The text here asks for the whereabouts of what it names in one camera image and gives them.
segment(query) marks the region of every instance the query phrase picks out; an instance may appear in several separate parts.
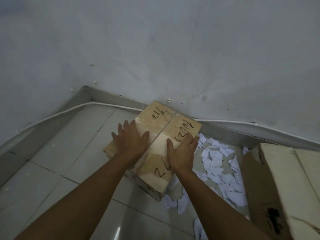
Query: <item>taped cardboard box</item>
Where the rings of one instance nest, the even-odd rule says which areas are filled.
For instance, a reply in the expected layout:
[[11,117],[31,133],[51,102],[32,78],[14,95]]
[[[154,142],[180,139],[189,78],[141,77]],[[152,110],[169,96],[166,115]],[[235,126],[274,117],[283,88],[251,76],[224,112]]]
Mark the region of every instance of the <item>taped cardboard box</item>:
[[[174,174],[166,153],[167,138],[170,138],[174,148],[177,148],[185,139],[187,132],[195,137],[201,124],[157,101],[143,110],[135,121],[140,135],[143,135],[145,131],[150,131],[150,147],[134,168],[128,170],[125,175],[160,201]],[[112,158],[117,152],[114,143],[107,145],[104,152],[109,158]]]
[[259,144],[239,159],[252,222],[271,239],[320,240],[320,153]]

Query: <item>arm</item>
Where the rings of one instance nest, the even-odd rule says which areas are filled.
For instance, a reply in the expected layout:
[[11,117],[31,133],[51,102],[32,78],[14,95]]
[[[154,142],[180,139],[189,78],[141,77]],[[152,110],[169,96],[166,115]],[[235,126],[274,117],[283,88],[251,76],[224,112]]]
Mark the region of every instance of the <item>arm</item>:
[[21,239],[89,239],[106,211],[112,195],[129,166],[148,148],[149,132],[141,138],[135,122],[112,133],[118,152],[98,171],[28,226]]
[[192,171],[193,154],[198,137],[187,134],[186,139],[173,149],[167,140],[167,155],[171,167],[186,190],[209,239],[261,239],[270,240],[252,222],[233,209],[212,191]]

